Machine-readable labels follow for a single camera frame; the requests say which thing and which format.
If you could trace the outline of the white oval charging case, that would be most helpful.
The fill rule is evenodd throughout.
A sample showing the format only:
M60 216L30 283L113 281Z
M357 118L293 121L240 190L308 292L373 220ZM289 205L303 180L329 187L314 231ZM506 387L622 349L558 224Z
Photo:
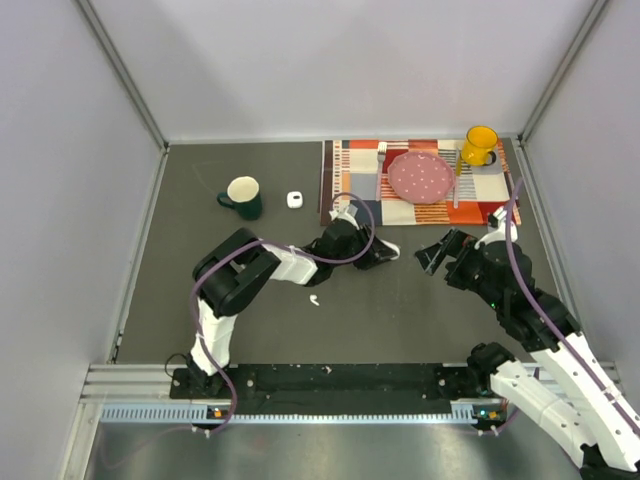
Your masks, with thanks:
M390 259L392 261L397 260L400 257L401 250L400 250L400 247L398 245L393 244L393 243L386 243L386 247L389 250L393 251L393 254L390 255Z

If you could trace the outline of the small white earbud case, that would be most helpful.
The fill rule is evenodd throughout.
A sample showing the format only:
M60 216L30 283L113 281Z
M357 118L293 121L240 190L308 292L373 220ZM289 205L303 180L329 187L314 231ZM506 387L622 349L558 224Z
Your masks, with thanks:
M304 198L299 191L290 191L286 195L286 204L289 209L300 209L304 204Z

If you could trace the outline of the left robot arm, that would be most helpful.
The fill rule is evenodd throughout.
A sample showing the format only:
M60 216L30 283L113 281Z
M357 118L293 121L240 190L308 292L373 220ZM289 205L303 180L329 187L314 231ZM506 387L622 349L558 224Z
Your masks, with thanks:
M400 247L378 238L372 228L339 218L303 247L280 246L241 228L201 260L190 308L196 339L188 356L192 384L205 396L226 387L230 341L238 315L269 281L312 287L328 280L341 265L370 270L400 257Z

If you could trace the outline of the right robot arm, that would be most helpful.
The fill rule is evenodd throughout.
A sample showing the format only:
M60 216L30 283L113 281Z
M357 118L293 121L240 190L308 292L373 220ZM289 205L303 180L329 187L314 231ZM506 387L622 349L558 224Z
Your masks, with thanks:
M531 260L518 245L452 229L415 257L426 274L445 267L448 286L477 294L561 390L550 390L508 350L490 343L477 345L467 360L474 393L511 402L560 446L582 478L638 478L638 413L568 308L536 287Z

